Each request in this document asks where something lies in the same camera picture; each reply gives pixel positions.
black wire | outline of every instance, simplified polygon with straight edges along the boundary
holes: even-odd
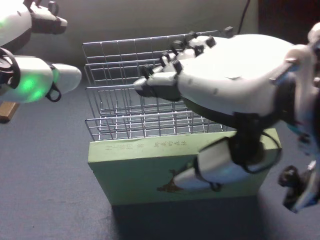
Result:
[[[276,165],[280,159],[281,159],[281,153],[282,153],[282,148],[280,147],[280,144],[277,142],[277,140],[275,140],[272,136],[270,136],[268,133],[265,133],[265,132],[262,132],[262,135],[270,138],[277,146],[277,153],[276,153],[276,156],[275,156],[275,159],[272,163],[260,168],[259,170],[256,170],[256,171],[252,171],[250,169],[248,169],[248,166],[247,165],[244,165],[242,166],[244,168],[244,170],[249,173],[249,174],[258,174],[258,173],[261,173],[267,169],[270,169],[272,168],[274,165]]]
[[[243,13],[242,13],[242,16],[241,16],[241,20],[240,20],[240,24],[239,24],[239,28],[238,28],[238,33],[237,34],[240,34],[240,32],[241,32],[242,24],[244,23],[244,19],[245,19],[246,12],[247,12],[247,9],[249,7],[249,4],[250,4],[250,0],[247,0],[247,2],[245,4],[245,7],[244,7],[244,10],[243,10]]]

